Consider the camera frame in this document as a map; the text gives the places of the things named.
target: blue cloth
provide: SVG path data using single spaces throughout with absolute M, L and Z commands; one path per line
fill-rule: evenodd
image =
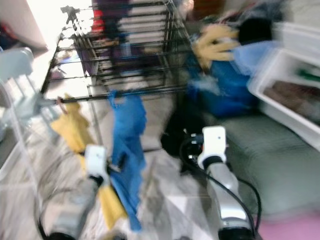
M 249 76 L 239 74 L 229 61 L 213 61 L 211 74 L 217 79 L 219 93 L 201 90 L 199 102 L 218 118 L 245 115 L 252 112 L 257 99 L 247 88 Z
M 128 214 L 131 230 L 139 232 L 142 227 L 136 214 L 143 180 L 141 171 L 146 165 L 140 135 L 146 128 L 146 111 L 138 96 L 128 96 L 120 105 L 115 104 L 114 96 L 109 100 L 115 116 L 112 164 L 121 168 L 120 173 L 111 172 L 110 177 Z
M 261 41 L 238 46 L 232 50 L 234 63 L 241 74 L 253 76 L 261 60 L 276 46 L 275 41 Z

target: yellow glove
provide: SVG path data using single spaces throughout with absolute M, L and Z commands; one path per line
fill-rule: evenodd
M 209 69 L 212 61 L 233 60 L 232 53 L 228 52 L 239 45 L 236 41 L 221 42 L 223 38 L 234 39 L 238 36 L 237 31 L 220 24 L 212 24 L 202 31 L 202 36 L 193 45 L 193 51 L 203 69 Z

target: black bag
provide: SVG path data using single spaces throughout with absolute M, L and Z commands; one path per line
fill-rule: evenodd
M 202 134 L 206 126 L 203 113 L 200 108 L 190 99 L 184 97 L 180 104 L 171 114 L 161 136 L 163 149 L 172 157 L 179 157 L 182 142 L 191 134 Z M 182 165 L 181 172 L 188 168 Z

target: pink surface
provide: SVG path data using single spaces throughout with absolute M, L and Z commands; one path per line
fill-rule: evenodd
M 263 240 L 320 240 L 320 214 L 271 223 L 262 221 Z

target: yellow cloth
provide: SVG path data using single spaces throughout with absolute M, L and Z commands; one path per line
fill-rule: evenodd
M 87 129 L 89 123 L 79 113 L 80 108 L 78 103 L 66 104 L 67 114 L 62 114 L 58 120 L 51 123 L 52 129 L 65 139 L 75 153 L 81 153 L 88 144 L 94 144 Z M 85 173 L 85 158 L 79 154 L 78 157 Z M 98 196 L 105 223 L 112 229 L 118 219 L 127 216 L 126 211 L 111 185 L 101 187 Z
M 238 46 L 238 42 L 217 43 L 219 39 L 236 38 L 237 31 L 226 25 L 212 24 L 203 30 L 202 36 L 193 45 L 193 51 L 198 57 L 199 63 L 203 69 L 210 69 L 212 61 L 230 61 L 233 55 L 228 50 Z

